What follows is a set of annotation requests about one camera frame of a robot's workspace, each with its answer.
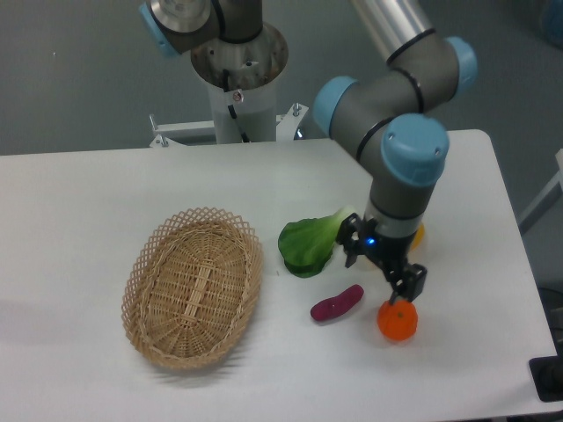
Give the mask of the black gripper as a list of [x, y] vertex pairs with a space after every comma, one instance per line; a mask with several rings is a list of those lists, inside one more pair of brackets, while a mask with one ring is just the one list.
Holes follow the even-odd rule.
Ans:
[[413, 302], [422, 293], [428, 274], [425, 266], [408, 263], [407, 254], [415, 235], [416, 232], [409, 236], [386, 236], [378, 231], [375, 219], [362, 220], [352, 213], [341, 222], [336, 243], [346, 254], [346, 268], [365, 255], [384, 273], [392, 288], [390, 303], [399, 299]]

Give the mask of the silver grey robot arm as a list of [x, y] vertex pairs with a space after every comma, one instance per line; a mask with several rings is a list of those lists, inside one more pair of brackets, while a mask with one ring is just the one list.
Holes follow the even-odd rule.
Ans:
[[[363, 255], [391, 284], [392, 298], [414, 300], [427, 271], [407, 251], [420, 227], [449, 150], [428, 111], [466, 91], [478, 74], [472, 48], [444, 39], [415, 1], [357, 1], [388, 73], [363, 85], [347, 76], [319, 91], [313, 118], [372, 177], [363, 216], [339, 224], [347, 262]], [[283, 36], [259, 1], [145, 1], [139, 12], [165, 55], [189, 54], [208, 86], [218, 143], [276, 137], [274, 86], [288, 61]]]

